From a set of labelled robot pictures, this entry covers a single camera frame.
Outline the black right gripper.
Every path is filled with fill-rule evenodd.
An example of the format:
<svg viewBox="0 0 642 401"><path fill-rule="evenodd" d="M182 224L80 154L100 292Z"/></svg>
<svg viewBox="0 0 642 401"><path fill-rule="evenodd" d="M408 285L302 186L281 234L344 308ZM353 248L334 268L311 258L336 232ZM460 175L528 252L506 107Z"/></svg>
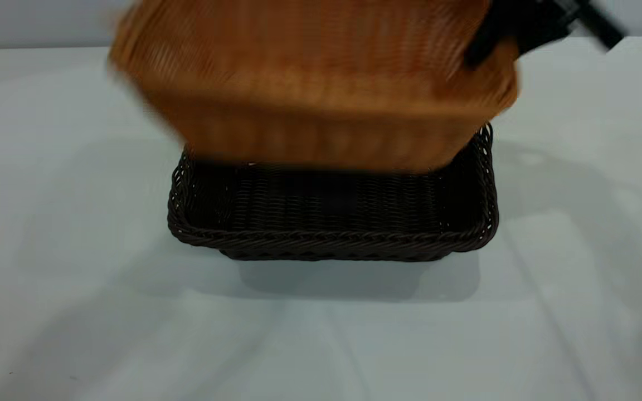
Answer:
<svg viewBox="0 0 642 401"><path fill-rule="evenodd" d="M501 44L509 44L514 60L572 33L566 11L555 1L492 1L483 22L465 49L465 66L476 69Z"/></svg>

